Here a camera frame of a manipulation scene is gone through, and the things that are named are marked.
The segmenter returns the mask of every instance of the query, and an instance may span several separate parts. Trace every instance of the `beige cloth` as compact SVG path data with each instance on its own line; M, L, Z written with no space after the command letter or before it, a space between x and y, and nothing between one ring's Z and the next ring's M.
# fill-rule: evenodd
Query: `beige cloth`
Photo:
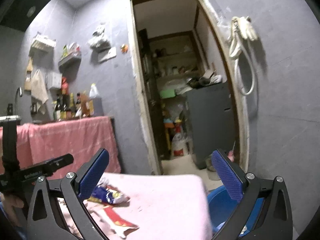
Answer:
M45 87L44 77L40 69L37 69L36 73L31 78L31 96L41 102L41 104L37 103L37 109L44 114L44 104L48 100L48 93Z

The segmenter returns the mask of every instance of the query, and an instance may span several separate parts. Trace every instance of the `hanging hose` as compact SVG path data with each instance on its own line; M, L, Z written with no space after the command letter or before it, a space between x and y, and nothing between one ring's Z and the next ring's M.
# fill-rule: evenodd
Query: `hanging hose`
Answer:
M254 89L255 86L255 71L253 68L253 64L251 61L251 58L245 49L242 40L240 38L240 35L247 40L248 47L250 46L249 39L251 41L254 41L258 39L254 29L252 28L250 24L250 18L244 18L244 17L233 17L231 21L231 36L230 38L232 39L231 46L230 46L230 52L229 56L231 59L235 60L235 82L238 90L240 93L244 96L250 95ZM244 53L244 56L246 57L250 70L251 70L251 76L252 76L252 83L251 87L248 92L244 91L244 88L240 86L240 80L239 80L239 75L240 75L240 70L239 70L239 56L241 52Z

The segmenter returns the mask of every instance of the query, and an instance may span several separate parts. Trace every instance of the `door frame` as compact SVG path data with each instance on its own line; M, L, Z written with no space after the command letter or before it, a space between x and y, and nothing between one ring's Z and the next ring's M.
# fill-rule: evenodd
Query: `door frame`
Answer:
M129 37L129 49L132 60L133 76L136 81L137 99L140 106L140 123L143 137L148 149L148 161L155 175L161 175L162 167L156 151L154 135L151 126L151 119L148 109L148 102L145 93L145 86L142 74L142 64L139 56L138 38L134 18L133 4L137 1L145 2L148 0L126 0L126 15ZM198 6L203 10L207 22L215 37L220 56L227 74L230 88L231 100L233 102L233 111L236 121L236 134L239 140L239 165L246 172L249 159L249 120L246 98L237 89L234 79L234 65L228 56L228 47L226 40L217 26L219 16L214 10L209 0L197 0Z

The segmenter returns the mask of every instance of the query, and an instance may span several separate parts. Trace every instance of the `gray cabinet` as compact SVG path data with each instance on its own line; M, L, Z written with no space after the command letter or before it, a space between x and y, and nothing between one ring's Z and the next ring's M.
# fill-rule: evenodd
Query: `gray cabinet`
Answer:
M186 96L186 126L193 141L192 158L199 169L204 169L205 159L214 150L232 150L235 141L228 84L193 89Z

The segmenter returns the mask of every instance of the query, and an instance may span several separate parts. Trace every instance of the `faucet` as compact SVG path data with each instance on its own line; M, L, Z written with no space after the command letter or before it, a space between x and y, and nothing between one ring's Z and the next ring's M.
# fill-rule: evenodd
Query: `faucet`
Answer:
M16 91L16 96L14 98L14 114L15 115L17 115L18 94L19 94L19 97L22 97L22 88L21 87L18 87L18 89Z

